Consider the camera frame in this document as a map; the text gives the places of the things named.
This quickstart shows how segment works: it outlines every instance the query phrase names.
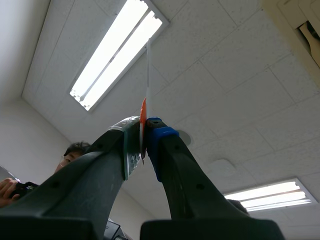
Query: ceiling light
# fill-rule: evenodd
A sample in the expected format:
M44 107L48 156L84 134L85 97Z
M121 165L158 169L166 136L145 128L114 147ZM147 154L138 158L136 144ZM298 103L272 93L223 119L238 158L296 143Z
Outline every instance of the ceiling light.
M240 201L248 212L318 203L297 178L226 194L225 198Z
M73 85L70 94L88 111L169 24L150 0L127 0Z

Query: hand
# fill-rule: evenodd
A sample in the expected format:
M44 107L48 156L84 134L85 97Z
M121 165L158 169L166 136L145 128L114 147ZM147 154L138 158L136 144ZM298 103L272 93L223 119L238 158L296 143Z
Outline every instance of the hand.
M13 191L16 189L18 181L12 178L6 178L0 181L0 208L8 206L16 201L20 195L15 194L12 198L9 198Z

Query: ceiling tile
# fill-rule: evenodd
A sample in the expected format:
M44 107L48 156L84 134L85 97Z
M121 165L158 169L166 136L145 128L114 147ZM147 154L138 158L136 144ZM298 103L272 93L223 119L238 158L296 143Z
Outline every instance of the ceiling tile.
M273 220L280 226L290 226L292 224L286 214L284 214L284 212L279 209L268 211L251 211L249 212L249 214L250 217L255 219Z
M51 5L56 8L64 18L67 18L75 0L54 0Z
M241 164L235 164L234 167L236 172L231 176L217 176L216 174L211 174L211 172L208 172L206 175L216 188L223 193L252 187L257 183Z
M320 136L320 97L281 111L256 123L274 149L283 149Z
M281 231L288 240L319 240L320 225L286 226Z
M84 119L88 112L68 93L62 100L63 104L59 106L51 123L62 133L69 141L85 141L86 136L82 135Z
M31 104L45 119L51 120L62 99L44 85L40 85Z
M318 201L320 201L320 172L301 176L300 181Z
M202 109L200 116L215 134L223 136L292 103L272 72L266 70Z
M102 10L110 17L112 21L120 13L127 0L94 0Z
M219 0L236 24L244 23L259 8L261 0Z
M161 11L161 13L171 20L186 4L188 0L153 0L152 3Z
M202 59L225 90L243 83L290 53L274 23L258 11Z
M77 70L74 63L56 47L43 75L41 85L55 93L56 98L62 99L71 89Z
M271 153L273 150L257 130L246 127L195 149L205 163L227 159L234 164Z
M320 204L304 204L283 209L283 212L291 220L292 226L320 225Z
M32 94L36 94L37 92L42 76L67 19L67 16L64 16L62 12L53 7L53 5L55 5L53 2L55 1L52 1L46 14L25 84L25 89L28 89Z
M171 82L235 27L217 0L190 0L153 43L153 64Z
M77 0L57 46L78 66L91 58L113 22L93 0Z
M259 183L320 172L320 138L243 163Z
M272 65L271 70L296 102L319 93L307 70L292 54Z
M190 115L173 127L190 135L191 144L188 146L189 149L195 149L217 138L197 115Z
M168 83L156 69L152 70L150 89L155 95ZM135 115L146 97L146 89L147 60L144 54L93 109L90 113L93 121L97 124L104 122L104 126L105 122L113 125Z
M221 96L221 87L199 62L153 98L156 114L176 123Z

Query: clamp jaw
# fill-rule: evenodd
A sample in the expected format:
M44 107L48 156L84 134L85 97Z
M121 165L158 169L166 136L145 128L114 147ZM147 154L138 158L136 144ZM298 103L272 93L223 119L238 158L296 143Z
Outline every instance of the clamp jaw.
M139 117L112 126L77 161L0 209L0 230L19 226L4 239L101 240L120 187L138 164L139 139ZM284 240L276 223L251 218L229 203L160 118L146 121L143 139L171 220L145 222L141 240Z

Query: smoke detector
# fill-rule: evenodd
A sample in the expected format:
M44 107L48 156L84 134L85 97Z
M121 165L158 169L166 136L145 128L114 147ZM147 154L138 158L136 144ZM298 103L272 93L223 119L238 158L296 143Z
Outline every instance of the smoke detector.
M192 142L191 136L183 130L176 130L179 133L181 140L186 146L189 146Z

